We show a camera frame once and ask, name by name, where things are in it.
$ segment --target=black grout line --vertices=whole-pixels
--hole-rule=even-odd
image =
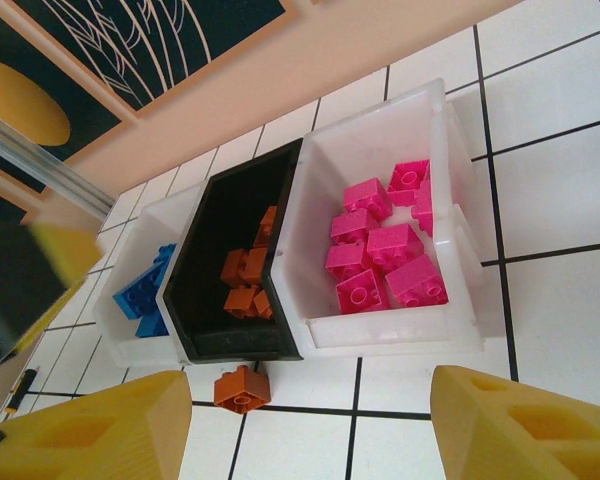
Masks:
[[[505,331],[507,334],[507,349],[509,351],[509,372],[511,379],[518,381],[518,364],[516,360],[515,338],[513,333],[513,319],[511,315],[511,299],[509,297],[509,280],[507,278],[507,265],[505,263],[504,238],[502,234],[502,219],[500,218],[500,202],[498,199],[498,186],[496,182],[495,164],[493,161],[493,145],[491,143],[491,129],[489,126],[489,110],[484,85],[484,72],[482,70],[482,55],[480,52],[480,38],[478,26],[473,26],[473,36],[476,48],[476,64],[478,66],[478,81],[480,84],[480,101],[482,103],[482,120],[484,122],[484,136],[487,146],[487,162],[489,165],[489,181],[491,183],[491,201],[493,203],[493,217],[496,228],[496,245],[498,248],[498,264],[500,266],[500,288],[502,290],[502,308],[504,311]]]

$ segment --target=blue lego brick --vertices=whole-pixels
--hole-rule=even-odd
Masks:
[[[164,335],[169,335],[169,332],[158,310],[143,316],[138,330],[136,330],[136,337],[138,338],[161,337]]]

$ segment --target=toy building block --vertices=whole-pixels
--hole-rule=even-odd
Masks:
[[[442,277],[426,253],[387,274],[385,280],[404,307],[443,305],[449,301]]]
[[[267,247],[252,248],[247,256],[244,270],[240,272],[242,279],[250,285],[261,285],[262,269],[267,257]]]
[[[439,366],[431,420],[448,479],[600,480],[600,407]]]
[[[255,317],[258,310],[253,301],[257,293],[258,287],[234,288],[229,291],[224,309],[236,318]]]
[[[349,212],[366,208],[379,222],[386,220],[393,213],[391,200],[377,178],[345,188],[344,207]]]
[[[380,228],[366,208],[338,215],[331,222],[331,239],[338,245],[366,242],[369,230]]]
[[[176,480],[191,421],[183,372],[162,372],[0,423],[0,479]]]
[[[240,365],[235,372],[225,372],[215,382],[213,403],[240,415],[271,401],[269,379]]]
[[[372,269],[339,283],[336,285],[336,293],[343,314],[391,308],[382,278]]]
[[[267,292],[262,290],[255,297],[253,297],[253,304],[255,305],[260,318],[264,318],[265,320],[271,320],[273,318],[273,310],[271,308],[271,304],[269,303]]]
[[[269,207],[267,212],[260,220],[260,228],[256,235],[256,240],[253,242],[254,247],[266,247],[271,238],[271,230],[273,229],[273,221],[276,218],[277,207]]]
[[[393,169],[387,194],[394,205],[410,207],[416,203],[416,191],[427,174],[429,160],[398,163]]]
[[[339,282],[344,282],[373,267],[366,245],[336,245],[329,248],[325,268]]]
[[[244,285],[244,280],[242,280],[240,274],[244,270],[246,263],[246,250],[239,248],[238,250],[230,251],[227,254],[227,259],[224,261],[220,280],[232,288],[238,288],[239,286]]]
[[[424,253],[424,245],[408,223],[369,232],[367,253],[385,274]]]

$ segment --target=painting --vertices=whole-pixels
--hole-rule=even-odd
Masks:
[[[285,14],[281,0],[14,0],[134,110]]]

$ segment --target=lego brick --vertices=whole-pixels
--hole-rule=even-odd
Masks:
[[[429,160],[398,163],[393,169],[387,195],[394,205],[410,207],[416,203],[416,191],[428,172]]]
[[[366,242],[369,231],[380,228],[366,208],[359,208],[351,213],[338,215],[331,222],[331,239],[338,245],[346,243]]]
[[[386,220],[393,213],[391,200],[377,178],[347,187],[344,190],[344,207],[349,212],[366,208],[379,222]]]
[[[240,273],[242,279],[250,285],[261,285],[262,280],[262,269],[264,268],[264,261],[267,257],[267,248],[252,248],[247,255],[247,261],[244,266],[244,270]]]
[[[427,254],[389,273],[385,280],[404,307],[443,305],[449,301],[442,277]]]
[[[343,314],[391,308],[382,278],[372,269],[339,283],[336,285],[336,293]]]
[[[220,280],[232,288],[238,288],[244,285],[244,280],[240,273],[244,270],[247,263],[247,251],[243,248],[232,250],[227,254],[220,274]]]
[[[339,282],[373,267],[373,262],[367,255],[366,244],[336,245],[329,248],[325,268]]]
[[[215,381],[213,403],[240,415],[271,401],[269,379],[240,365]]]
[[[383,273],[389,273],[424,253],[424,245],[408,223],[369,232],[367,253]]]

